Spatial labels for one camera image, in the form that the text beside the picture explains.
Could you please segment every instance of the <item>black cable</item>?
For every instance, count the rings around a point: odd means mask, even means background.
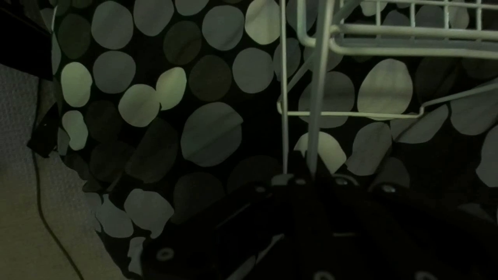
[[[41,91],[42,89],[42,80],[39,80],[37,83],[37,94],[36,94],[36,110],[34,110],[34,122],[33,122],[33,128],[31,128],[31,135],[36,130],[36,121],[41,111]],[[67,253],[67,250],[62,247],[61,240],[58,239],[58,236],[53,233],[53,229],[50,228],[47,219],[45,219],[45,212],[44,212],[44,206],[42,206],[42,184],[41,184],[41,170],[36,161],[36,153],[31,152],[31,158],[33,158],[33,167],[34,167],[34,180],[36,180],[36,209],[39,214],[39,219],[44,225],[44,228],[47,229],[48,236],[53,239],[53,242],[58,245],[58,248],[61,250],[61,253],[64,254],[64,257],[67,259],[69,265],[72,267],[72,270],[75,271],[75,275],[78,276],[79,280],[84,280],[79,268],[76,267],[75,261],[70,257],[70,254]]]

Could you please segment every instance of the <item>white wire rack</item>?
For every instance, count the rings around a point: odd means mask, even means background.
[[[498,0],[493,2],[495,4],[484,4],[483,0],[472,0],[472,4],[462,0],[318,0],[318,29],[316,38],[311,38],[307,30],[307,4],[305,0],[297,0],[297,38],[302,46],[313,49],[313,55],[290,82],[286,71],[286,0],[280,0],[282,99],[277,108],[282,114],[283,173],[288,173],[290,117],[310,117],[307,164],[314,177],[322,117],[420,119],[430,107],[497,91],[498,83],[489,83],[483,88],[427,102],[417,114],[321,111],[330,55],[498,60],[498,30],[489,30],[484,24],[484,16],[498,18]],[[375,7],[372,24],[349,23],[350,15],[361,5]],[[386,5],[408,7],[409,26],[385,26],[381,23],[381,12]],[[439,7],[444,19],[442,27],[433,29],[420,26],[416,18],[416,12],[420,7]],[[464,30],[451,27],[451,18],[459,10],[473,13],[473,29]],[[310,111],[290,111],[288,94],[308,71],[313,72]]]

